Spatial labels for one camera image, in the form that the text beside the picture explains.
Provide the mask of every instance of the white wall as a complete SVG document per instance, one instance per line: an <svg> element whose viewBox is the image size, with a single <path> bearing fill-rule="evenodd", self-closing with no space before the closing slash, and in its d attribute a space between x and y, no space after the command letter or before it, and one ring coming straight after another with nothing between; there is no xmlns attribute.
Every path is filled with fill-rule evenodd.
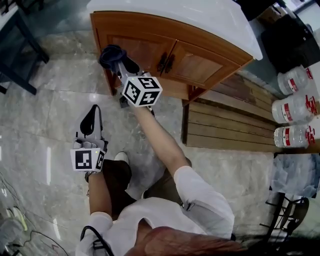
<svg viewBox="0 0 320 256"><path fill-rule="evenodd" d="M313 31L320 29L320 6L317 3L299 13L298 16L305 24L310 24Z"/></svg>

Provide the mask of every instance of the cabinet handle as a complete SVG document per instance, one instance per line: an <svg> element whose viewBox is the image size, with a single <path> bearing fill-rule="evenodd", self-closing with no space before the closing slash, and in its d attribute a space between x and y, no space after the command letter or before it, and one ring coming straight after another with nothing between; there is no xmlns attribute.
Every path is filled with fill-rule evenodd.
<svg viewBox="0 0 320 256"><path fill-rule="evenodd" d="M162 71L162 69L164 68L164 66L166 64L167 56L168 56L168 54L166 52L164 54L162 54L161 60L159 61L158 65L156 66L156 70L158 72Z"/></svg>
<svg viewBox="0 0 320 256"><path fill-rule="evenodd" d="M169 73L171 70L172 70L172 66L173 66L173 64L174 64L174 61L175 61L175 55L174 54L172 54L171 56L170 56L170 58L169 58L169 61L168 61L168 64L166 65L166 67L165 67L165 73Z"/></svg>

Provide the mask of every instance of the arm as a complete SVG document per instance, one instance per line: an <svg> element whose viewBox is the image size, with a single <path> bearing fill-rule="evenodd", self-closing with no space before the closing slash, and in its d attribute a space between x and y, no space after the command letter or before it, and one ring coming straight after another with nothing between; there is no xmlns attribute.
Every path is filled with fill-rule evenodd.
<svg viewBox="0 0 320 256"><path fill-rule="evenodd" d="M154 152L172 176L180 167L190 166L175 139L157 122L146 107L132 109Z"/></svg>

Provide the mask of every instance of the floor tile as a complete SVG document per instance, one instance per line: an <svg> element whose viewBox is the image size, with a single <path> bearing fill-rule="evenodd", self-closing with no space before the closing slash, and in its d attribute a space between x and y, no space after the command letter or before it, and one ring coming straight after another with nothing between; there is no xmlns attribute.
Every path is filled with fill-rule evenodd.
<svg viewBox="0 0 320 256"><path fill-rule="evenodd" d="M107 81L95 54L53 55L31 80L34 87L80 93L107 93Z"/></svg>
<svg viewBox="0 0 320 256"><path fill-rule="evenodd" d="M46 126L53 91L38 90L36 95L12 83L4 95L0 123L13 129L39 134Z"/></svg>

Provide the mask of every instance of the water bottle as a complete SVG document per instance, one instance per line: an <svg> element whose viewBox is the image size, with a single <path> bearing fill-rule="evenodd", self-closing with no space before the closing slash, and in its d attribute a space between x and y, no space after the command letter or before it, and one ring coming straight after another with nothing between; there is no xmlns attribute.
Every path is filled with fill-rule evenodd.
<svg viewBox="0 0 320 256"><path fill-rule="evenodd" d="M272 104L272 115L278 124L310 122L317 114L315 97L298 92Z"/></svg>
<svg viewBox="0 0 320 256"><path fill-rule="evenodd" d="M277 80L279 88L284 95L296 93L304 89L309 83L308 74L302 65L291 69L285 74L279 73Z"/></svg>
<svg viewBox="0 0 320 256"><path fill-rule="evenodd" d="M274 144L278 148L307 148L316 142L315 133L308 124L280 127L274 131Z"/></svg>

